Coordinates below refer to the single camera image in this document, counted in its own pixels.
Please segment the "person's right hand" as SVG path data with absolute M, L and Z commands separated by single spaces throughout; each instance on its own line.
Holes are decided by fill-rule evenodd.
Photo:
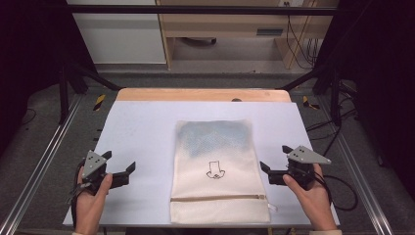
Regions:
M 298 198 L 312 225 L 309 235 L 343 235 L 334 220 L 327 190 L 320 182 L 314 180 L 304 190 L 288 174 L 283 176 L 283 180 Z

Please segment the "white mesh laundry bag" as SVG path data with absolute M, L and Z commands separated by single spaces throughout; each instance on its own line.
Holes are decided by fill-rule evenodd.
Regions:
M 249 121 L 176 124 L 170 219 L 179 224 L 270 221 Z

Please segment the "black metal stand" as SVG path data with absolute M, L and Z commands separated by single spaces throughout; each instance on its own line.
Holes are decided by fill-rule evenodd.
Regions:
M 290 91 L 312 78 L 317 79 L 312 88 L 314 94 L 321 95 L 326 92 L 328 88 L 331 88 L 330 118 L 336 126 L 340 126 L 342 123 L 339 104 L 341 80 L 340 74 L 335 67 L 321 66 L 314 68 L 310 72 L 302 75 L 300 78 L 283 85 L 280 87 L 280 90 Z
M 96 71 L 89 70 L 79 64 L 63 65 L 59 70 L 59 90 L 61 105 L 61 117 L 59 124 L 63 124 L 64 121 L 69 117 L 68 84 L 71 85 L 77 94 L 84 94 L 88 90 L 88 86 L 84 81 L 84 77 L 89 77 L 113 91 L 119 91 L 121 89 L 121 86 L 118 86 L 104 79 L 98 75 Z

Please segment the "white cabinet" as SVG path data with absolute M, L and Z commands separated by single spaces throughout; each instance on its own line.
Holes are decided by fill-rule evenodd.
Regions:
M 157 14 L 73 14 L 95 64 L 164 64 Z

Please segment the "aluminium floor rail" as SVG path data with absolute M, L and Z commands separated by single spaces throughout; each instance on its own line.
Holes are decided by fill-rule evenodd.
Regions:
M 376 230 L 376 233 L 378 235 L 394 235 L 389 221 L 387 220 L 366 177 L 359 168 L 349 145 L 341 133 L 338 134 L 336 143 L 353 181 L 360 202 L 366 209 L 366 212 L 373 224 L 374 229 Z
M 64 118 L 63 122 L 56 128 L 53 137 L 49 141 L 47 148 L 43 152 L 30 178 L 26 182 L 22 192 L 16 200 L 11 211 L 8 213 L 5 220 L 0 224 L 0 235 L 14 235 L 19 227 L 23 216 L 30 205 L 39 185 L 49 168 L 50 163 L 54 160 L 59 147 L 65 138 L 68 129 L 75 117 L 80 103 L 83 99 L 82 95 L 74 95 L 73 100 L 69 106 L 69 113 Z

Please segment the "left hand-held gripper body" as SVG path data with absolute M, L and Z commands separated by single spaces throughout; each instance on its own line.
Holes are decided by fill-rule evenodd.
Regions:
M 97 194 L 107 175 L 106 168 L 107 160 L 102 155 L 89 151 L 81 173 L 81 182 L 78 184 L 79 192 Z

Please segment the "grey rectangular label plate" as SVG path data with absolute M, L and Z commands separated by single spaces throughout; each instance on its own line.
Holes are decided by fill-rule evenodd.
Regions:
M 258 28 L 256 36 L 281 36 L 283 32 L 283 28 Z

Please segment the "black horizontal frame bar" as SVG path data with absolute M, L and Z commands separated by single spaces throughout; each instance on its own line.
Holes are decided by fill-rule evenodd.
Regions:
M 238 7 L 238 6 L 151 6 L 151 5 L 67 5 L 72 13 L 85 14 L 189 14 L 189 15 L 289 15 L 334 16 L 333 8 Z

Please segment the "person's left hand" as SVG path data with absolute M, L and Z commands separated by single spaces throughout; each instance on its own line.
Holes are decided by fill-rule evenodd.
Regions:
M 113 176 L 109 173 L 101 182 L 95 195 L 81 192 L 76 203 L 75 235 L 97 235 L 107 195 L 112 186 Z

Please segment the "light wooden desk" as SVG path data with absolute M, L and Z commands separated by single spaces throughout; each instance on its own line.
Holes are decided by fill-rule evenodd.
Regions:
M 242 6 L 337 8 L 340 0 L 156 0 L 159 6 Z M 306 38 L 325 37 L 330 16 L 161 14 L 163 36 L 171 38 L 268 37 L 275 41 L 286 69 L 300 58 Z M 258 28 L 283 28 L 281 36 L 256 36 Z

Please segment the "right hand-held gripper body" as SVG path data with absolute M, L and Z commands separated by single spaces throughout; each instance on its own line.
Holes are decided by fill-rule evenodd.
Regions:
M 314 180 L 314 164 L 330 165 L 332 163 L 331 160 L 304 146 L 298 146 L 290 154 L 286 155 L 288 159 L 288 174 L 304 190 Z

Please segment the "black curtain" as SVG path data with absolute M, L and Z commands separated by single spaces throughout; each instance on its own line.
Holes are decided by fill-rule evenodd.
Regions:
M 29 97 L 59 82 L 62 53 L 89 71 L 95 65 L 71 12 L 55 10 L 68 0 L 0 0 L 0 156 L 26 113 Z
M 355 82 L 365 126 L 415 197 L 415 0 L 339 0 L 317 66 Z

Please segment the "yellow black tape strip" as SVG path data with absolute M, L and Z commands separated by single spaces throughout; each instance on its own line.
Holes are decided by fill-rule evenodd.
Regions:
M 106 98 L 105 94 L 101 94 L 101 95 L 98 96 L 98 98 L 96 100 L 96 103 L 94 105 L 93 111 L 99 111 L 100 110 L 105 98 Z
M 308 100 L 307 96 L 302 96 L 302 103 L 303 103 L 303 106 L 306 107 L 306 108 L 310 108 L 310 109 L 313 109 L 313 110 L 320 110 L 319 105 L 309 103 L 309 100 Z

